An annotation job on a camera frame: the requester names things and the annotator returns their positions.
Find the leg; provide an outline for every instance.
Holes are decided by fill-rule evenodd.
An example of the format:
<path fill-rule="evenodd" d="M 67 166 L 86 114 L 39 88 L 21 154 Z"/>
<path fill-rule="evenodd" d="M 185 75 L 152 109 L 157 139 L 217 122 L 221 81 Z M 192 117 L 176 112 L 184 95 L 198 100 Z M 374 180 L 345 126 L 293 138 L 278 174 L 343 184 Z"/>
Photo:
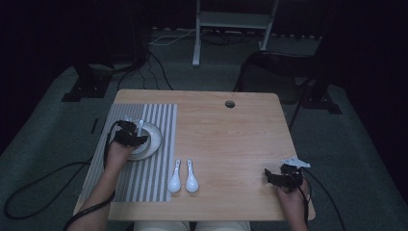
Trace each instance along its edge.
<path fill-rule="evenodd" d="M 264 40 L 259 42 L 259 49 L 266 50 L 267 44 L 270 36 L 270 31 L 272 30 L 273 20 L 275 19 L 276 9 L 278 8 L 279 0 L 273 1 L 272 12 L 269 15 L 268 24 L 265 29 Z"/>
<path fill-rule="evenodd" d="M 136 221 L 134 231 L 190 231 L 187 221 Z"/>
<path fill-rule="evenodd" d="M 201 8 L 200 0 L 197 0 L 197 12 L 195 15 L 195 43 L 194 43 L 194 54 L 192 55 L 192 66 L 200 66 L 200 53 L 201 53 Z"/>
<path fill-rule="evenodd" d="M 199 221 L 195 231 L 251 231 L 249 221 Z"/>

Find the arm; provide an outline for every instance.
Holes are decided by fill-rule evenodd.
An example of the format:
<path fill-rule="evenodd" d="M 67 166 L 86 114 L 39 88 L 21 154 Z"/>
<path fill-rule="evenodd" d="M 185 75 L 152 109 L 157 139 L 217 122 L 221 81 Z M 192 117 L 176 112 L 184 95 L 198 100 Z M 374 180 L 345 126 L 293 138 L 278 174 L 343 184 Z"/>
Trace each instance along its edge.
<path fill-rule="evenodd" d="M 305 180 L 300 189 L 306 194 L 307 183 Z M 293 231 L 307 231 L 308 228 L 304 220 L 304 198 L 300 190 L 296 189 L 293 192 L 285 193 L 281 188 L 276 187 L 276 195 L 291 229 Z"/>
<path fill-rule="evenodd" d="M 79 211 L 107 200 L 116 189 L 120 171 L 125 165 L 130 153 L 135 149 L 132 146 L 122 146 L 116 141 L 109 145 L 106 167 L 95 188 Z M 107 205 L 82 218 L 75 220 L 68 230 L 105 230 L 111 206 Z"/>

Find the gray carpet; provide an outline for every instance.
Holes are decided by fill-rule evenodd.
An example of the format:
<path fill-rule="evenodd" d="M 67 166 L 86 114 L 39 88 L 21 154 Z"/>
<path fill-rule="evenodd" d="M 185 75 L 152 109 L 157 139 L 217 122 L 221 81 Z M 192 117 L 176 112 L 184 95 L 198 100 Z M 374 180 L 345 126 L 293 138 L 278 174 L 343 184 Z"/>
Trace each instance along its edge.
<path fill-rule="evenodd" d="M 310 54 L 319 42 L 313 39 L 273 38 L 269 49 L 292 54 Z M 182 39 L 168 46 L 151 46 L 162 62 L 168 81 L 175 90 L 230 91 L 241 63 L 257 50 L 257 40 L 228 46 L 203 44 L 201 66 L 191 66 L 193 40 Z M 162 90 L 168 90 L 160 66 L 151 58 L 151 71 Z M 140 71 L 144 87 L 156 89 L 153 74 L 146 64 Z M 62 103 L 76 80 L 69 68 L 44 95 L 30 119 L 0 157 L 0 206 L 19 187 L 62 165 L 85 161 L 93 155 L 103 121 L 115 98 L 122 74 L 116 74 L 104 98 Z M 143 89 L 138 72 L 126 77 L 121 88 Z M 408 209 L 384 168 L 364 126 L 350 106 L 344 90 L 330 86 L 329 94 L 343 114 L 301 109 L 292 136 L 297 155 L 312 165 L 311 171 L 329 190 L 343 216 L 347 230 L 407 230 Z M 293 107 L 283 107 L 288 118 Z M 92 126 L 98 118 L 95 131 Z M 70 167 L 42 184 L 22 193 L 11 203 L 11 212 L 28 215 L 43 206 L 79 167 Z M 0 218 L 0 230 L 60 230 L 72 215 L 87 174 L 82 170 L 60 197 L 33 218 Z M 322 188 L 310 178 L 317 216 L 311 230 L 341 230 L 333 205 Z M 130 222 L 110 221 L 107 230 L 125 230 Z M 252 222 L 254 231 L 289 230 L 285 221 Z"/>

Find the white spoon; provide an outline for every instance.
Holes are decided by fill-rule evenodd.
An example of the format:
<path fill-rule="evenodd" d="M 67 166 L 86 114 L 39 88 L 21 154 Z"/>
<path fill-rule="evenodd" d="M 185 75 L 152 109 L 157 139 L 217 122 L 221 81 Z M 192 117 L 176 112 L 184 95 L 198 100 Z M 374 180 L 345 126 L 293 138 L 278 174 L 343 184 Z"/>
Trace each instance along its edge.
<path fill-rule="evenodd" d="M 141 128 L 143 127 L 143 124 L 144 124 L 144 120 L 143 119 L 139 120 L 139 128 L 138 128 L 137 137 L 141 137 Z"/>
<path fill-rule="evenodd" d="M 180 168 L 180 160 L 176 160 L 176 167 L 174 169 L 173 176 L 171 177 L 170 181 L 167 184 L 167 189 L 172 192 L 176 193 L 177 191 L 180 190 L 181 184 L 180 184 L 180 176 L 179 176 L 179 168 Z"/>
<path fill-rule="evenodd" d="M 189 176 L 187 177 L 186 189 L 190 193 L 194 193 L 198 190 L 198 181 L 195 179 L 194 173 L 192 173 L 192 161 L 187 160 L 187 166 L 189 167 Z"/>

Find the dark background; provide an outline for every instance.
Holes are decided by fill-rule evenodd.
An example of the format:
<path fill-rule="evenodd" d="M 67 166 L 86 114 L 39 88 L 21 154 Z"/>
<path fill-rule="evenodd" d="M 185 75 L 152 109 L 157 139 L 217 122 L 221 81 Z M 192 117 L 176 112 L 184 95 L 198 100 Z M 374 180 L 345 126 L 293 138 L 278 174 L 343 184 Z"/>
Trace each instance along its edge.
<path fill-rule="evenodd" d="M 202 2 L 208 11 L 268 13 L 270 6 Z M 195 25 L 191 0 L 16 0 L 1 1 L 0 11 L 1 152 L 69 66 L 134 62 L 144 56 L 153 26 Z M 405 200 L 406 22 L 406 1 L 293 0 L 280 3 L 272 29 L 279 36 L 324 36 L 317 55 L 330 67 L 327 79 L 346 90 Z"/>

